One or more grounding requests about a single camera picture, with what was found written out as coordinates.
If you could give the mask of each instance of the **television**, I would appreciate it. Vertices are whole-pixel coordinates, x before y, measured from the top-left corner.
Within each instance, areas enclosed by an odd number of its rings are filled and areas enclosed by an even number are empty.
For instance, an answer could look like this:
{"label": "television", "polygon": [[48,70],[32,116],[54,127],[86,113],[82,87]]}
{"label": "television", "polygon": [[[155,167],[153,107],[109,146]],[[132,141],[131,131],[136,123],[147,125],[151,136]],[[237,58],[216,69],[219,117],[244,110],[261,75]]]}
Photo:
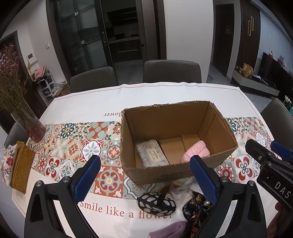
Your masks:
{"label": "television", "polygon": [[268,54],[263,53],[258,76],[273,82],[280,90],[278,98],[282,101],[287,95],[293,100],[293,78],[282,66]]}

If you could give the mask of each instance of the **patterned table runner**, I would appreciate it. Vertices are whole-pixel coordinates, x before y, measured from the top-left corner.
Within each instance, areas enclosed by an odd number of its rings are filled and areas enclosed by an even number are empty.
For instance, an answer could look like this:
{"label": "patterned table runner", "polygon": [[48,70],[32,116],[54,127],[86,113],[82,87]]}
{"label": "patterned table runner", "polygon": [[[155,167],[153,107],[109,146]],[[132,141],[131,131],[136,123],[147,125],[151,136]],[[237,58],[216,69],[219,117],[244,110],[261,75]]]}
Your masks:
{"label": "patterned table runner", "polygon": [[[226,118],[238,142],[238,148],[215,168],[219,176],[232,182],[247,183],[259,175],[260,166],[245,151],[245,143],[254,139],[270,150],[271,138],[263,123],[256,117]],[[90,192],[115,198],[136,199],[144,192],[167,192],[187,178],[173,182],[135,185],[122,170],[120,161],[121,122],[88,122],[46,125],[41,142],[31,139],[27,145],[36,152],[32,169],[60,181],[72,176],[86,161],[97,154],[101,158],[99,171]]]}

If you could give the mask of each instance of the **glass vase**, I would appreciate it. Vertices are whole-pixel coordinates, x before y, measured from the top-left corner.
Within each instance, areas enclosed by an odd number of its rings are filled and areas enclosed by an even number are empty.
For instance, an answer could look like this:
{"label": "glass vase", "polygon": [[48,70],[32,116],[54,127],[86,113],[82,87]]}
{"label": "glass vase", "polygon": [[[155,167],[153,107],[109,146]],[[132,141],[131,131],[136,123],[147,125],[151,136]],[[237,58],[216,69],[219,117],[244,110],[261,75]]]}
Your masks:
{"label": "glass vase", "polygon": [[19,123],[21,128],[34,142],[40,142],[45,136],[46,128],[27,105],[25,100],[18,105],[18,107],[11,113],[11,116]]}

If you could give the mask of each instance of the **white tablecloth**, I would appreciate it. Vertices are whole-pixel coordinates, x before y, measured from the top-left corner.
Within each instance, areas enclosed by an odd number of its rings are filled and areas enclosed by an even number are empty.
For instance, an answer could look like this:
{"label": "white tablecloth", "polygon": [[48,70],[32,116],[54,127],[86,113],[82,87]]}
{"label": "white tablecloth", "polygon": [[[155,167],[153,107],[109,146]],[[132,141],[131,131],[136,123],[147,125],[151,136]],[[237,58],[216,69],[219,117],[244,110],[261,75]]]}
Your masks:
{"label": "white tablecloth", "polygon": [[[217,84],[187,84],[187,83],[155,83],[121,85],[112,88],[97,89],[56,98],[47,108],[41,122],[43,124],[79,123],[97,121],[119,121],[124,108],[146,106],[153,104],[177,103],[182,101],[211,101],[216,105],[224,117],[258,117],[264,123],[271,139],[273,137],[265,121],[248,97],[236,87]],[[30,195],[36,181],[43,180],[52,183],[48,177],[31,170],[26,194],[13,191],[12,200],[25,216]],[[274,205],[276,200],[258,185],[262,198],[267,226],[276,214]],[[97,235],[104,237],[149,237],[150,231],[166,227],[176,221],[184,220],[181,209],[177,209],[168,219],[147,219],[139,217],[139,208],[135,200],[111,198],[89,193],[86,197],[88,203],[97,203],[102,212],[92,211],[81,207],[85,218],[95,230]],[[177,204],[182,206],[186,201]],[[225,222],[218,233],[225,233],[235,208],[232,202]],[[57,212],[66,233],[74,237],[62,212],[59,202],[55,202]],[[109,215],[106,209],[115,207],[124,211],[123,217]]]}

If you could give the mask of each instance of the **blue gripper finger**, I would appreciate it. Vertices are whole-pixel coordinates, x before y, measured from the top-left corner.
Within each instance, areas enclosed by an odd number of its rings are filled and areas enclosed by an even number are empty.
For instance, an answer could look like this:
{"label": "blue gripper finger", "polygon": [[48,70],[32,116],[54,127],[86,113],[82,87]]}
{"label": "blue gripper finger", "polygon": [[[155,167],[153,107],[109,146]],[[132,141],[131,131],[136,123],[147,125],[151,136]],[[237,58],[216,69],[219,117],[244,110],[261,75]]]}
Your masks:
{"label": "blue gripper finger", "polygon": [[71,187],[75,204],[84,201],[100,169],[100,157],[92,155],[83,167],[75,171],[72,176],[73,187]]}
{"label": "blue gripper finger", "polygon": [[210,168],[206,166],[206,164],[198,155],[194,155],[190,158],[190,169],[196,181],[198,182],[198,185],[200,186],[200,189],[202,190],[205,199],[215,205],[218,201],[217,188],[211,177],[208,175],[208,170]]}
{"label": "blue gripper finger", "polygon": [[281,145],[277,141],[273,140],[271,142],[271,150],[275,152],[278,156],[282,158],[283,161],[291,162],[293,159],[292,151],[287,149],[285,146]]}

